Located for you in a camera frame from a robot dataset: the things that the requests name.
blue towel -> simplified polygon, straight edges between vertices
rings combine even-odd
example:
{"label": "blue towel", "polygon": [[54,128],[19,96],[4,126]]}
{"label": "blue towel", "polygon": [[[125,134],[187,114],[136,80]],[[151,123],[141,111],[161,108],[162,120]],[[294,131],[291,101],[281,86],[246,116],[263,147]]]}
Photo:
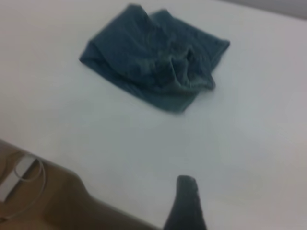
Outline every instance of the blue towel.
{"label": "blue towel", "polygon": [[181,113],[215,87],[211,71],[229,44],[166,10],[147,15],[129,5],[89,41],[80,61],[152,105]]}

white cable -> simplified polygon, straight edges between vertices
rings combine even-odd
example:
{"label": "white cable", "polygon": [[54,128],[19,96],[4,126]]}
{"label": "white cable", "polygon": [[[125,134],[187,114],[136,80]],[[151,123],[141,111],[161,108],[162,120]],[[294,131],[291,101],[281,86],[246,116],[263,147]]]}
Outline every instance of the white cable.
{"label": "white cable", "polygon": [[[33,157],[33,156],[30,155],[30,154],[27,154],[25,157]],[[20,161],[16,161],[15,164],[14,164],[14,167],[13,167],[15,176],[17,176],[19,180],[24,181],[24,182],[31,182],[31,181],[36,180],[36,179],[40,176],[40,174],[41,174],[41,172],[42,172],[42,167],[39,165],[39,171],[38,171],[38,173],[37,173],[34,177],[32,177],[32,178],[30,178],[30,179],[24,179],[22,176],[20,176],[20,175],[18,174],[18,172],[17,172],[17,170],[16,170],[16,166],[18,165],[19,162],[20,162]]]}
{"label": "white cable", "polygon": [[24,207],[24,208],[21,209],[20,211],[15,212],[15,213],[13,213],[13,214],[11,214],[11,215],[7,215],[7,216],[5,216],[5,217],[0,217],[0,223],[3,223],[3,222],[6,222],[7,220],[10,220],[10,219],[12,219],[12,218],[15,218],[15,217],[19,216],[20,214],[23,214],[23,213],[24,213],[25,211],[27,211],[28,209],[30,209],[30,208],[36,203],[36,201],[41,197],[41,195],[42,195],[42,193],[43,193],[43,191],[44,191],[44,189],[45,189],[45,186],[46,186],[46,172],[45,172],[44,164],[43,164],[43,162],[42,162],[39,158],[33,156],[32,154],[29,154],[29,155],[32,156],[32,157],[34,157],[34,158],[36,158],[37,161],[39,162],[39,172],[38,172],[38,174],[37,174],[35,177],[31,178],[31,179],[24,179],[24,178],[20,177],[20,176],[16,173],[16,165],[17,165],[17,164],[14,165],[14,173],[15,173],[15,175],[16,175],[19,179],[21,179],[22,181],[30,182],[30,181],[33,181],[34,179],[37,179],[37,178],[40,176],[41,172],[43,172],[43,183],[42,183],[41,189],[40,189],[38,195],[37,195],[37,196],[36,196],[26,207]]}

brown floor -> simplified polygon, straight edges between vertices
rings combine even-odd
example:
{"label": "brown floor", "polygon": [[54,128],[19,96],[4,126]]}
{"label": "brown floor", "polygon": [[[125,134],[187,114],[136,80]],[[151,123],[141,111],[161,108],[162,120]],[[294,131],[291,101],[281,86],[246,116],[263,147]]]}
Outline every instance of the brown floor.
{"label": "brown floor", "polygon": [[[0,143],[0,184],[11,172],[22,153]],[[34,206],[18,217],[0,223],[0,230],[153,230],[134,218],[92,199],[81,180],[63,168],[44,163],[47,175],[45,190]],[[39,170],[36,162],[26,173],[31,178]],[[0,202],[0,217],[27,206],[37,196],[43,182],[19,183],[5,203]]]}

white surface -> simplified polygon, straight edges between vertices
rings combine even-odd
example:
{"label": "white surface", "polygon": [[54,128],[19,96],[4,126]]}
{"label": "white surface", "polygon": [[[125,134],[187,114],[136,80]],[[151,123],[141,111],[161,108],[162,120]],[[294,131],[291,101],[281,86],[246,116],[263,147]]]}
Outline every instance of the white surface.
{"label": "white surface", "polygon": [[305,230],[307,22],[218,1],[143,1],[231,41],[215,91],[170,115],[78,61],[126,3],[0,1],[0,139],[159,227],[189,174],[210,230]]}
{"label": "white surface", "polygon": [[[17,174],[22,177],[31,165],[34,163],[36,158],[24,156],[16,165]],[[16,176],[14,170],[5,178],[5,180],[0,184],[0,202],[5,202],[8,195],[11,193],[13,188],[18,184],[19,178]]]}

towel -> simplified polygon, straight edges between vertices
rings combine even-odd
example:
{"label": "towel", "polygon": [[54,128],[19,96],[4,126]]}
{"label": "towel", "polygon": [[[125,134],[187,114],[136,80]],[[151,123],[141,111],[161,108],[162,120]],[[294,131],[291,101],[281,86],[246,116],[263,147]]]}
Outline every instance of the towel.
{"label": "towel", "polygon": [[80,61],[121,89],[174,113],[212,90],[212,70],[229,46],[167,10],[129,5],[88,42]]}

